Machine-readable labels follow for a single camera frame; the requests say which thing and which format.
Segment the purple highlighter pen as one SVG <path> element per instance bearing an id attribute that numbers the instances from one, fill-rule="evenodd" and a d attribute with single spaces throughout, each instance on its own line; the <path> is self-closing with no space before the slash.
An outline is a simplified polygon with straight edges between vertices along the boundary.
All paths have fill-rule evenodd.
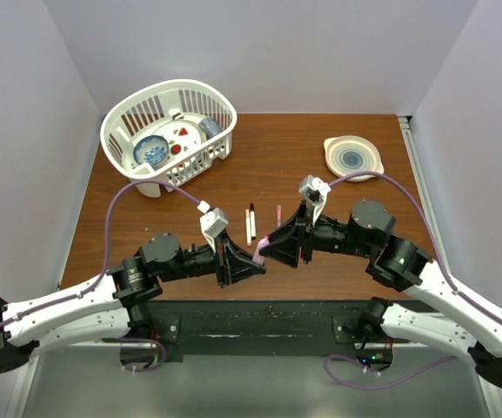
<path id="1" fill-rule="evenodd" d="M 256 249 L 254 251 L 254 254 L 252 256 L 252 261 L 254 263 L 257 263 L 259 265 L 263 265 L 265 261 L 265 256 L 261 254 L 261 251 L 263 248 L 268 246 L 270 244 L 269 241 L 269 236 L 265 235 L 256 245 Z"/>

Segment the pink highlighter pen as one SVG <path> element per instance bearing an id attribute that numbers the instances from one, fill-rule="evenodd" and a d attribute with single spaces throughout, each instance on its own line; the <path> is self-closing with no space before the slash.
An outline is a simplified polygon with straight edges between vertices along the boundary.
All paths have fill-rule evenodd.
<path id="1" fill-rule="evenodd" d="M 281 227 L 282 225 L 282 205 L 277 205 L 276 210 L 276 227 Z"/>

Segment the white black-tip marker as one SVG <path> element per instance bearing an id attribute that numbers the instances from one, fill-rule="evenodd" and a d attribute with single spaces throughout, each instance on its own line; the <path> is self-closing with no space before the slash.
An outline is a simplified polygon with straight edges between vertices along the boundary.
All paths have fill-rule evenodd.
<path id="1" fill-rule="evenodd" d="M 257 223 L 256 223 L 256 211 L 254 203 L 250 203 L 250 230 L 251 230 L 251 240 L 257 238 Z"/>

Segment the white pink-end marker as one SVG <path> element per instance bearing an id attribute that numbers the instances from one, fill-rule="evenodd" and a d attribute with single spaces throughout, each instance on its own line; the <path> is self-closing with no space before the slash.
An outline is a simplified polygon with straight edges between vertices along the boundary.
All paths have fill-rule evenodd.
<path id="1" fill-rule="evenodd" d="M 250 247 L 252 245 L 252 236 L 251 236 L 251 216 L 249 208 L 245 209 L 244 220 L 245 220 L 246 245 Z"/>

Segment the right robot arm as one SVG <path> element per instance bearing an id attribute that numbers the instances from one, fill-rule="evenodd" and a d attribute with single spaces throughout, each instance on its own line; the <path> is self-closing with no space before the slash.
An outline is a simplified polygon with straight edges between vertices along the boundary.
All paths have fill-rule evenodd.
<path id="1" fill-rule="evenodd" d="M 393 232 L 395 218 L 376 200 L 361 200 L 343 224 L 301 204 L 270 233 L 261 256 L 297 267 L 314 252 L 365 258 L 377 283 L 424 302 L 431 313 L 414 312 L 374 297 L 346 330 L 364 341 L 408 340 L 474 366 L 479 377 L 502 388 L 502 308 L 452 277 L 429 253 Z"/>

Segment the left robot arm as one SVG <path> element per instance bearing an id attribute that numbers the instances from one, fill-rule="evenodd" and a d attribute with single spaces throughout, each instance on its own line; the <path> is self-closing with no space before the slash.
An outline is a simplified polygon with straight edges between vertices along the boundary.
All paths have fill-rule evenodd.
<path id="1" fill-rule="evenodd" d="M 0 374 L 82 340 L 146 340 L 152 320 L 140 307 L 162 294 L 163 282 L 213 274 L 227 287 L 264 272 L 263 263 L 226 232 L 210 244 L 187 249 L 176 236 L 158 234 L 133 256 L 79 285 L 23 302 L 0 297 Z"/>

